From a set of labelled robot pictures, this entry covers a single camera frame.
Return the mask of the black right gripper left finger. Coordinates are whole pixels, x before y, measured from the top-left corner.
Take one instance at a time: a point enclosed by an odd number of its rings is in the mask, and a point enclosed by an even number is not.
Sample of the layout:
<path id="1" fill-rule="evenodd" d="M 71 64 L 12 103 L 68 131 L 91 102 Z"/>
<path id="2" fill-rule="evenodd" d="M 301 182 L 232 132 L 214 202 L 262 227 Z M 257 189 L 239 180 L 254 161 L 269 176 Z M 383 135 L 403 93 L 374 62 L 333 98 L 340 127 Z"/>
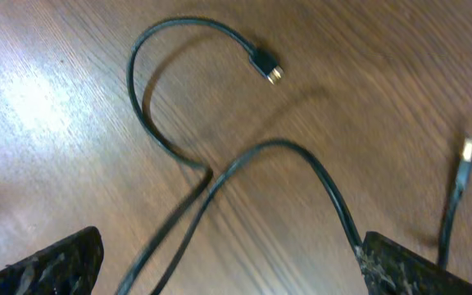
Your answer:
<path id="1" fill-rule="evenodd" d="M 88 226 L 0 270 L 0 294 L 90 294 L 103 258 L 101 234 Z"/>

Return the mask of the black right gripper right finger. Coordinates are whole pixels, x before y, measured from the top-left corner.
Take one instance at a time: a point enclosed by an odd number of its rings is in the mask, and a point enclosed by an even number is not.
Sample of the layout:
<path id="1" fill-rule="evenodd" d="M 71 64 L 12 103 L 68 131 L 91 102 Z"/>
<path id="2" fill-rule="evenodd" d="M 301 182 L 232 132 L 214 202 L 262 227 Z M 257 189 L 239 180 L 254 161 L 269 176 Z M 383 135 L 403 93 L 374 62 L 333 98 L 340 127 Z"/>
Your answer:
<path id="1" fill-rule="evenodd" d="M 374 231 L 358 248 L 358 262 L 369 294 L 472 295 L 471 283 Z"/>

